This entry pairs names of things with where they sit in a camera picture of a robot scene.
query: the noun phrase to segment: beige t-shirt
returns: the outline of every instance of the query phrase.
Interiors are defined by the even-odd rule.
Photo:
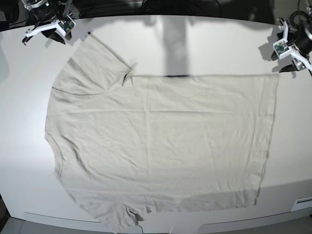
[[[253,206],[278,76],[129,71],[88,36],[53,85],[45,137],[75,203],[113,232],[138,213]]]

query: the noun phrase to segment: white table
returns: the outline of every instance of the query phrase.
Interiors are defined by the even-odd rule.
[[[67,45],[37,35],[24,46],[21,40],[27,28],[0,33],[0,193],[12,217],[96,221],[74,204],[55,179],[53,152],[44,139],[52,83],[88,31],[132,66],[135,75],[267,74],[277,66],[276,61],[264,60],[272,53],[267,37],[273,33],[272,43],[278,32],[273,25],[176,16],[107,17],[77,23]],[[257,205],[149,214],[141,222],[145,233],[197,233],[202,224],[289,212],[297,198],[312,196],[312,78],[307,70],[296,76],[284,73],[280,79],[270,155]],[[92,223],[74,225],[92,229],[85,224]],[[98,229],[109,232],[102,226]],[[130,227],[125,232],[140,233],[140,229]]]

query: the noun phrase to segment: short sleeve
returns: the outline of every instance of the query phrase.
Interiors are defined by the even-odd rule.
[[[74,95],[96,95],[122,86],[131,68],[92,35],[68,60],[53,88]]]

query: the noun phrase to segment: t-shirt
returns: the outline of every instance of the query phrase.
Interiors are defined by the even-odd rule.
[[[69,196],[113,232],[136,214],[253,206],[278,76],[127,76],[88,36],[55,81],[45,137]]]

